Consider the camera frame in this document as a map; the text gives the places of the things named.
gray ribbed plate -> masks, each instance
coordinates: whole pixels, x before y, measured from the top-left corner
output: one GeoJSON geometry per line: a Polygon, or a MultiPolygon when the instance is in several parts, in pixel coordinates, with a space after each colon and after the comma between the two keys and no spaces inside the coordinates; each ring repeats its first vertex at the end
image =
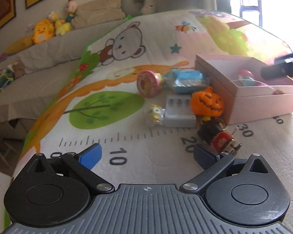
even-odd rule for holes
{"type": "Polygon", "coordinates": [[[99,195],[89,210],[70,223],[32,228],[15,223],[4,234],[286,234],[282,224],[244,228],[223,222],[197,195],[174,185],[120,185],[99,195]]]}

blue plastic package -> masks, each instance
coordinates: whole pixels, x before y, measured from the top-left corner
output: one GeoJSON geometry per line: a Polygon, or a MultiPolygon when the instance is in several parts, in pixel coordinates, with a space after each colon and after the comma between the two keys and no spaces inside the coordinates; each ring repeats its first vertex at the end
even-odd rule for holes
{"type": "Polygon", "coordinates": [[[206,89],[210,84],[207,76],[192,69],[172,68],[163,76],[163,79],[168,88],[180,94],[192,94],[206,89]]]}

play mat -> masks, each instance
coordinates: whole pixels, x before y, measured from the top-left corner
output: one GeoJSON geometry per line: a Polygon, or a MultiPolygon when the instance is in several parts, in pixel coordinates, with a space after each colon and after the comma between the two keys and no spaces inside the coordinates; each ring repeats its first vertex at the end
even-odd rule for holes
{"type": "MultiPolygon", "coordinates": [[[[271,64],[290,52],[279,38],[224,12],[181,10],[125,21],[85,48],[69,82],[29,132],[14,176],[37,152],[58,157],[100,143],[102,158],[92,170],[116,187],[179,186],[202,171],[192,154],[200,142],[197,129],[148,128],[146,109],[165,106],[171,92],[143,98],[136,86],[139,73],[193,68],[197,53],[251,56],[271,64]]],[[[293,113],[238,125],[234,136],[243,146],[237,157],[257,152],[268,161],[291,195],[284,223],[293,230],[293,113]]]]}

sofa backrest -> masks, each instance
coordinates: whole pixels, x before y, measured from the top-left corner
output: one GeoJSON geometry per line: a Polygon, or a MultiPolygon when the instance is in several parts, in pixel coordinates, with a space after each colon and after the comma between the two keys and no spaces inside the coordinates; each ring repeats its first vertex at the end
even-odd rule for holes
{"type": "Polygon", "coordinates": [[[0,63],[0,70],[7,68],[9,64],[14,64],[16,61],[21,60],[28,74],[44,68],[51,68],[64,62],[80,59],[84,48],[89,43],[102,37],[123,21],[106,22],[73,30],[63,36],[53,37],[8,57],[0,63]]]}

bear illustration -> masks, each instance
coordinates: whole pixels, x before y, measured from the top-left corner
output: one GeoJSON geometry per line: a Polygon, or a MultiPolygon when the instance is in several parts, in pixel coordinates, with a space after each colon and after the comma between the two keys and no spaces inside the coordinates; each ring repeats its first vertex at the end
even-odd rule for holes
{"type": "Polygon", "coordinates": [[[100,65],[108,65],[114,60],[125,60],[129,57],[138,58],[145,52],[142,45],[142,33],[139,30],[140,22],[131,23],[116,39],[109,39],[105,48],[100,52],[100,65]]]}

